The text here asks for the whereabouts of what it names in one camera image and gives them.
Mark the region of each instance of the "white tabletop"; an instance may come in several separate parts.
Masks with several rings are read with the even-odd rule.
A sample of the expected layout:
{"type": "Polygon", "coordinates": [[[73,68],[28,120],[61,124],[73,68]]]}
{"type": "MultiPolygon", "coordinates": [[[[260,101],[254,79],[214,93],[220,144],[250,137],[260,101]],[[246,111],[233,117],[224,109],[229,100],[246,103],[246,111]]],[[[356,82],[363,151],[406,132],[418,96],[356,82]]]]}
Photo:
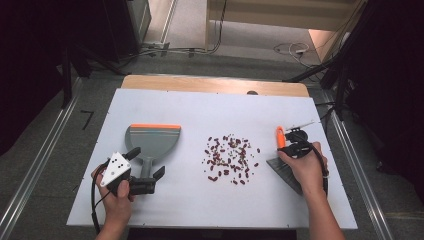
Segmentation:
{"type": "MultiPolygon", "coordinates": [[[[275,129],[314,121],[305,130],[310,141],[322,144],[330,171],[328,200],[341,228],[357,228],[331,149],[314,102],[305,97],[234,95],[194,92],[118,89],[111,103],[98,143],[68,219],[68,225],[92,225],[90,173],[113,152],[128,152],[124,137],[132,123],[179,124],[176,146],[155,160],[152,172],[166,166],[166,173],[152,195],[137,196],[131,226],[165,228],[260,228],[308,227],[305,200],[297,195],[267,164],[277,157],[275,129]],[[248,139],[251,167],[249,182],[233,184],[234,174],[216,182],[208,176],[208,138],[234,134],[248,139]]],[[[141,164],[132,161],[132,175],[139,177],[141,164]]],[[[96,190],[96,199],[100,199],[96,190]]],[[[104,209],[97,207],[99,221],[104,209]]]]}

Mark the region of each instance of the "black cable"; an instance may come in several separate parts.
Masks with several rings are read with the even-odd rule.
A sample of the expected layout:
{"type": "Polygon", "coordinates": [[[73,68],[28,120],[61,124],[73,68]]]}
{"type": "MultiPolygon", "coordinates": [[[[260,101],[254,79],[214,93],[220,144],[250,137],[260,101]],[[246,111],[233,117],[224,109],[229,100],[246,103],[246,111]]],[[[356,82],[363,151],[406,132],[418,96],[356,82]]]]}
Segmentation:
{"type": "Polygon", "coordinates": [[[96,205],[94,206],[95,208],[97,207],[97,205],[99,205],[99,203],[101,201],[103,201],[103,199],[105,199],[107,197],[107,195],[109,195],[109,193],[111,193],[111,191],[107,192],[106,195],[104,197],[102,197],[102,199],[100,199],[99,201],[97,201],[96,205]]]}
{"type": "Polygon", "coordinates": [[[322,155],[319,153],[318,149],[314,147],[312,143],[309,143],[309,146],[314,151],[315,155],[317,155],[319,163],[321,165],[321,171],[322,171],[322,187],[324,189],[325,195],[328,196],[328,170],[325,168],[324,159],[322,158],[322,155]]]}
{"type": "Polygon", "coordinates": [[[96,173],[93,176],[93,181],[91,183],[91,218],[93,220],[94,228],[96,229],[96,233],[100,233],[100,225],[99,221],[97,219],[97,213],[96,213],[96,206],[97,204],[94,203],[95,201],[95,189],[96,189],[96,180],[99,176],[100,172],[109,165],[109,160],[107,160],[105,163],[101,164],[97,170],[96,173]]]}

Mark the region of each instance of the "person's right hand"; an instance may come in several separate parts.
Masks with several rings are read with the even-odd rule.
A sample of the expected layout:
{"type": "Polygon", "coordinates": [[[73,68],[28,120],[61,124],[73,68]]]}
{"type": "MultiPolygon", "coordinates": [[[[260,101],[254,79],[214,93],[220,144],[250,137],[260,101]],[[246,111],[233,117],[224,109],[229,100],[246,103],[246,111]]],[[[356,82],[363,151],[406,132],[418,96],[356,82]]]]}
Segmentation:
{"type": "MultiPolygon", "coordinates": [[[[322,156],[321,144],[314,142],[312,145],[322,156]]],[[[302,186],[303,193],[323,190],[321,165],[314,151],[311,150],[307,155],[297,159],[289,157],[282,151],[278,151],[278,156],[291,167],[296,180],[302,186]]],[[[322,156],[322,159],[324,166],[327,167],[327,158],[322,156]]]]}

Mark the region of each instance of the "gray floor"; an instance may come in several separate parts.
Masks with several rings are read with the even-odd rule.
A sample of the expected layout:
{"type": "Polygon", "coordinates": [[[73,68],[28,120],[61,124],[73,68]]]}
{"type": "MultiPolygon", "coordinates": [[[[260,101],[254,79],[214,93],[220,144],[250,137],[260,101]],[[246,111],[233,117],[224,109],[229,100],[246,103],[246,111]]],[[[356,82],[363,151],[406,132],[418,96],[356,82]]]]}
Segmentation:
{"type": "MultiPolygon", "coordinates": [[[[298,64],[282,66],[280,62],[275,61],[205,55],[188,58],[186,55],[169,53],[166,57],[144,56],[134,59],[126,70],[134,74],[225,76],[278,81],[303,71],[303,68],[298,64]]],[[[122,79],[123,77],[104,70],[94,72],[90,79],[83,80],[80,98],[10,239],[94,238],[94,229],[67,227],[66,220],[76,195],[76,187],[81,181],[94,149],[113,93],[121,85],[122,79]],[[85,130],[82,130],[82,127],[88,116],[81,113],[81,110],[95,112],[85,130]]],[[[309,91],[316,102],[324,101],[321,89],[310,87],[309,91]]],[[[60,105],[61,94],[46,106],[15,146],[0,157],[1,209],[5,209],[8,200],[22,181],[49,128],[54,123],[60,105]]],[[[326,112],[325,107],[319,107],[318,110],[321,115],[326,112]]],[[[383,211],[385,213],[422,212],[422,204],[408,182],[399,176],[375,171],[377,159],[366,134],[360,125],[353,123],[349,116],[346,113],[346,124],[383,211]]],[[[377,239],[352,171],[331,124],[329,124],[328,140],[359,226],[358,230],[345,231],[345,234],[348,239],[377,239]]],[[[420,239],[422,236],[422,218],[396,217],[388,218],[388,222],[396,239],[420,239]]],[[[306,229],[298,231],[298,239],[308,239],[306,229]]]]}

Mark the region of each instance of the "hand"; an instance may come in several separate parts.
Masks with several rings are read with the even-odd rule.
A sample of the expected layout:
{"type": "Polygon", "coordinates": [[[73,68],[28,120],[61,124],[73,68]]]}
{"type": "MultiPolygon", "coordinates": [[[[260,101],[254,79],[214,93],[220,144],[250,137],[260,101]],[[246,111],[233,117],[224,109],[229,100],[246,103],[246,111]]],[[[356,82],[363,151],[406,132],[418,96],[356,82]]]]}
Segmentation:
{"type": "MultiPolygon", "coordinates": [[[[91,177],[94,177],[97,168],[91,173],[91,177]]],[[[99,189],[100,195],[104,197],[106,194],[108,194],[109,190],[106,187],[100,186],[102,178],[102,174],[97,176],[96,185],[99,189]]],[[[101,230],[97,239],[119,239],[119,236],[122,234],[126,225],[128,224],[128,221],[130,220],[132,213],[131,202],[133,202],[135,199],[134,196],[129,195],[129,192],[129,182],[123,180],[118,186],[117,196],[108,194],[103,199],[103,205],[106,211],[106,219],[105,224],[103,225],[103,229],[101,230]]]]}
{"type": "MultiPolygon", "coordinates": [[[[321,144],[314,142],[312,145],[322,156],[321,144]]],[[[307,155],[297,159],[289,157],[282,151],[278,151],[278,156],[291,167],[293,175],[302,186],[303,193],[323,190],[321,165],[314,151],[310,151],[307,155]]],[[[322,156],[322,159],[327,168],[327,158],[322,156]]]]}

